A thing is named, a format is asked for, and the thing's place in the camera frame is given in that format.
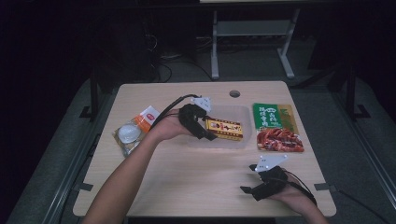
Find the food package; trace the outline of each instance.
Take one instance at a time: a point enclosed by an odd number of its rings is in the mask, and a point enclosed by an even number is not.
[[[206,118],[205,123],[207,131],[215,134],[218,138],[241,141],[244,136],[239,122]]]
[[[291,105],[254,104],[253,116],[258,149],[304,152]]]
[[[139,115],[128,120],[124,125],[113,132],[114,139],[122,149],[124,157],[128,157],[139,145],[146,133],[149,132],[152,123],[160,115],[151,105]]]

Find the orange label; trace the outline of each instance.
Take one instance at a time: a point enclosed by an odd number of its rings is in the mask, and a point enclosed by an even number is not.
[[[134,118],[136,125],[144,132],[148,133],[151,125],[145,120],[145,118],[141,115],[138,115]]]

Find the red food image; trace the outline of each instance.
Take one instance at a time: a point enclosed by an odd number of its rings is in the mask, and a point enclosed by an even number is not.
[[[282,152],[304,152],[298,135],[280,128],[265,128],[257,134],[257,146],[261,150]]]

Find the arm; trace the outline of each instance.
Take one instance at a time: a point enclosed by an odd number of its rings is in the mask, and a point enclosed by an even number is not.
[[[178,118],[159,122],[108,178],[93,200],[83,223],[121,223],[130,209],[155,148],[163,140],[190,134]]]
[[[287,174],[288,181],[300,184],[297,179]],[[281,192],[270,197],[288,205],[294,212],[302,215],[308,224],[328,224],[326,217],[312,201],[299,190],[287,185]]]

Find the white tag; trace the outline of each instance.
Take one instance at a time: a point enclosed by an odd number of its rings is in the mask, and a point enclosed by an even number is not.
[[[191,99],[196,105],[206,110],[206,112],[210,112],[212,110],[211,102],[209,97],[201,97],[201,98],[192,98]]]

